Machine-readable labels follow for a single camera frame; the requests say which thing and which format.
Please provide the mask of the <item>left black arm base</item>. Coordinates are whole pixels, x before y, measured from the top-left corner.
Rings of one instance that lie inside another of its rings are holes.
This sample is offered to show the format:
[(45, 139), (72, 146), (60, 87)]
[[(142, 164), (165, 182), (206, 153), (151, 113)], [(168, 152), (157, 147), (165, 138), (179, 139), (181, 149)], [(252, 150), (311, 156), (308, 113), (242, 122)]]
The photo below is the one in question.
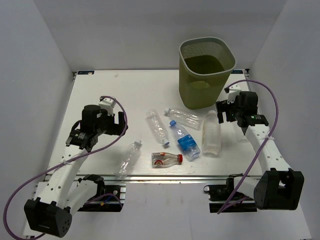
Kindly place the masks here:
[(78, 212), (120, 212), (125, 202), (124, 186), (103, 185), (91, 182), (78, 184), (67, 200), (75, 204)]

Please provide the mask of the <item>clear bottle white cap small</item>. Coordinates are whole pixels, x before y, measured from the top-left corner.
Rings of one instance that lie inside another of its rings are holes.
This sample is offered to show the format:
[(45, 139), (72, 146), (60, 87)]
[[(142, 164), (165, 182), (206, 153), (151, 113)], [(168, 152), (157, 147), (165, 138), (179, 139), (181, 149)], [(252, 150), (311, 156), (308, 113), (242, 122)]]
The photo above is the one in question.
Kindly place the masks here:
[(114, 175), (118, 179), (125, 179), (133, 171), (133, 168), (141, 156), (142, 141), (140, 139), (131, 143), (119, 161)]

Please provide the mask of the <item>clear ribbed bottle white cap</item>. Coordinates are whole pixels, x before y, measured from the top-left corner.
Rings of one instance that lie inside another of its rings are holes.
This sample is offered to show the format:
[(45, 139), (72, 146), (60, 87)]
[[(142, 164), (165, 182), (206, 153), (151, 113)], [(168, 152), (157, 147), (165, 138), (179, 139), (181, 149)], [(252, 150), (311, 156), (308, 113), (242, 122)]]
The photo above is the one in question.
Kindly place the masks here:
[(200, 116), (194, 115), (180, 108), (166, 108), (164, 110), (164, 115), (177, 122), (178, 124), (184, 125), (194, 130), (199, 130), (203, 121)]

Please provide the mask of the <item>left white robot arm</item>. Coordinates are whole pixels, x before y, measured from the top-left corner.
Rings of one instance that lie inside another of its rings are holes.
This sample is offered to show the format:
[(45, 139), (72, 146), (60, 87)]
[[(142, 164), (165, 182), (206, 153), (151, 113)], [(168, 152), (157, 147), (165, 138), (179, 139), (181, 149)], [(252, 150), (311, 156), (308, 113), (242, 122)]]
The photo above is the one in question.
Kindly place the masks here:
[(105, 196), (106, 187), (101, 176), (88, 174), (81, 178), (78, 186), (70, 190), (78, 171), (90, 154), (99, 136), (109, 135), (121, 138), (128, 129), (127, 115), (118, 112), (118, 123), (112, 107), (86, 105), (81, 119), (71, 128), (65, 142), (61, 165), (55, 168), (42, 192), (35, 199), (29, 199), (24, 212), (29, 227), (43, 234), (64, 237), (70, 229), (73, 215), (89, 200)]

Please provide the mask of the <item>green mesh waste bin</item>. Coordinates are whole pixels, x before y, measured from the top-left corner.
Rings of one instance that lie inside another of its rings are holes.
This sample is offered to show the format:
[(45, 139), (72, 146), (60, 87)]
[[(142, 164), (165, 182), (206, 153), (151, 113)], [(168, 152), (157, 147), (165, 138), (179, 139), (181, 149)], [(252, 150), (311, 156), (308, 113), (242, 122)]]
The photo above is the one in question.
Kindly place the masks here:
[(236, 66), (228, 45), (217, 37), (198, 37), (182, 42), (178, 52), (183, 104), (191, 110), (214, 105)]

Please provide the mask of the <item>square frosted bottle white cap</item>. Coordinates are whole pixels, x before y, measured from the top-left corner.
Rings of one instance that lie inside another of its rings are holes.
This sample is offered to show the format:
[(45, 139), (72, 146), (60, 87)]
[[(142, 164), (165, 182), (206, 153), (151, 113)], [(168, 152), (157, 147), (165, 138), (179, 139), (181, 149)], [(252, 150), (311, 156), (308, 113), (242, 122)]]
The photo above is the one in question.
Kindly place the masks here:
[(202, 129), (202, 151), (217, 156), (221, 150), (221, 126), (217, 113), (210, 110), (204, 118)]

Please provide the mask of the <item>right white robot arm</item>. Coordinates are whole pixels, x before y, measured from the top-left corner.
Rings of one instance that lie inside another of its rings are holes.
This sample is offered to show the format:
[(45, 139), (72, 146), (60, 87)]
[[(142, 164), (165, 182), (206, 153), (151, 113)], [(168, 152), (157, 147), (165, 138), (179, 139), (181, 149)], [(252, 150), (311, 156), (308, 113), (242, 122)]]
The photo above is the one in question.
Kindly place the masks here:
[(232, 174), (233, 181), (225, 188), (228, 196), (220, 211), (224, 211), (244, 195), (254, 200), (259, 210), (296, 210), (305, 178), (285, 161), (271, 133), (266, 117), (258, 114), (258, 95), (252, 91), (228, 90), (228, 98), (216, 102), (219, 123), (236, 122), (255, 151), (262, 177), (254, 179), (246, 171)]

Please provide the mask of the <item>blue sticker table corner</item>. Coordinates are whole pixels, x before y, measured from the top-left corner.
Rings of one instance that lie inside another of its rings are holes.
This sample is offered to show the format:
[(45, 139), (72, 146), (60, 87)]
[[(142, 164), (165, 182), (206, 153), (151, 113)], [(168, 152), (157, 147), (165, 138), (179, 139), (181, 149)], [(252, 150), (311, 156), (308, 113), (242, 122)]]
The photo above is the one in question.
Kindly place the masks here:
[(94, 73), (94, 70), (80, 70), (77, 72), (77, 75), (93, 75)]

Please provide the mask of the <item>clear bottle red cap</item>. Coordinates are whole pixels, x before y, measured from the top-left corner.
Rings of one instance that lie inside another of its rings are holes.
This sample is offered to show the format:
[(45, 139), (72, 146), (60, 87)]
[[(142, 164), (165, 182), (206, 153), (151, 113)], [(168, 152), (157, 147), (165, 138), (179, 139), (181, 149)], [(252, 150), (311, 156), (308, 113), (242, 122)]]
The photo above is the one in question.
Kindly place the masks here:
[(174, 165), (181, 165), (182, 162), (182, 154), (172, 154), (168, 152), (154, 152), (151, 154), (153, 168), (169, 168)]

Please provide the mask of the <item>clear crushed bottle blue-ring cap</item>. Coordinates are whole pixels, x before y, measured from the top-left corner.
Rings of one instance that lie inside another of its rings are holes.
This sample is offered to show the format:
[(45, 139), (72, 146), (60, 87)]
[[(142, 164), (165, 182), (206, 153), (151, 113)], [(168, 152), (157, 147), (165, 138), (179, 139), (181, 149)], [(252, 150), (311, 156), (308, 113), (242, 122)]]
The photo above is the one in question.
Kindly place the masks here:
[(170, 144), (168, 131), (155, 109), (146, 112), (146, 121), (156, 141), (167, 147)]

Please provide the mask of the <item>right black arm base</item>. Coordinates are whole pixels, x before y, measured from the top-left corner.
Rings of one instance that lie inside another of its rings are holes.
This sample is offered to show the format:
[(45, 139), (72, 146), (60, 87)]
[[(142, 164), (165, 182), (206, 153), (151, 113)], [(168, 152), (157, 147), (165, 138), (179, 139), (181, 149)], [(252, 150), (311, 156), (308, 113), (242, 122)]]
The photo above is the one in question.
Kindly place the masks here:
[[(224, 184), (210, 184), (203, 187), (203, 192), (209, 196), (209, 211), (217, 213), (234, 190), (234, 177), (229, 176)], [(223, 213), (254, 213), (257, 212), (252, 198), (233, 204)]]

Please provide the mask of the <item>blue label water bottle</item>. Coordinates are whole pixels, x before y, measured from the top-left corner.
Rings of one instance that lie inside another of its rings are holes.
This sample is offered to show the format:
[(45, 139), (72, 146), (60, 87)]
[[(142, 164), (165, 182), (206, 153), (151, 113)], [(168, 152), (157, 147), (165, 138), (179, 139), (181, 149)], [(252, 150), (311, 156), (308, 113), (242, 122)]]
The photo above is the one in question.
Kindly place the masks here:
[(201, 151), (194, 138), (190, 133), (175, 120), (169, 122), (170, 129), (173, 132), (174, 138), (181, 150), (188, 156), (189, 159), (198, 158)]

